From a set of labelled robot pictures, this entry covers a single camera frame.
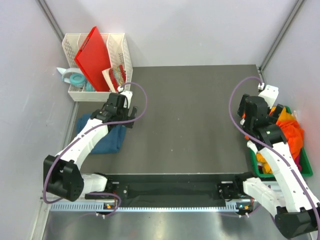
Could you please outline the orange t shirt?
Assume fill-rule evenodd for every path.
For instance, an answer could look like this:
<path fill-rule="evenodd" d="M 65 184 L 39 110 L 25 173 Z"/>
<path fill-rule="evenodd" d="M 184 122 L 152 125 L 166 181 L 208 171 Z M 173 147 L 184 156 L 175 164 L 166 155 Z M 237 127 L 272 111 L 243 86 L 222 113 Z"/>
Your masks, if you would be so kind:
<path fill-rule="evenodd" d="M 304 130 L 300 127 L 295 117 L 287 112 L 285 107 L 281 111 L 276 124 L 281 128 L 287 139 L 294 162 L 299 164 L 301 150 L 304 146 Z"/>

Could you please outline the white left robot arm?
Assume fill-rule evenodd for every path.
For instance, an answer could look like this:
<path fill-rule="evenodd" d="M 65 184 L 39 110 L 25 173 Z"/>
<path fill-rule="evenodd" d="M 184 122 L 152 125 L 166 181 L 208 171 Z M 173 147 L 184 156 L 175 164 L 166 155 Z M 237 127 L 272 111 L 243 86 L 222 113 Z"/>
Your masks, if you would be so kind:
<path fill-rule="evenodd" d="M 89 116 L 72 142 L 56 155 L 43 162 L 43 189 L 61 199 L 76 201 L 79 197 L 97 192 L 109 198 L 114 191 L 108 179 L 100 173 L 82 174 L 81 166 L 90 153 L 117 153 L 127 128 L 133 127 L 137 107 L 129 109 L 133 93 L 111 93 L 101 109 Z"/>

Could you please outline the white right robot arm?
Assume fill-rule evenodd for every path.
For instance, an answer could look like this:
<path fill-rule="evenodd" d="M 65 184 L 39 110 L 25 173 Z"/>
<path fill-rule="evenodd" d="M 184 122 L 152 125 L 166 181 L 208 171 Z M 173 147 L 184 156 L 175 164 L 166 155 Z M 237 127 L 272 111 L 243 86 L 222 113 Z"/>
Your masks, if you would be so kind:
<path fill-rule="evenodd" d="M 261 96 L 244 94 L 237 114 L 244 118 L 238 130 L 269 164 L 282 194 L 251 177 L 233 185 L 239 198 L 257 200 L 272 216 L 275 226 L 287 239 L 320 231 L 320 201 L 308 188 L 290 152 L 287 139 L 269 115 L 269 106 Z"/>

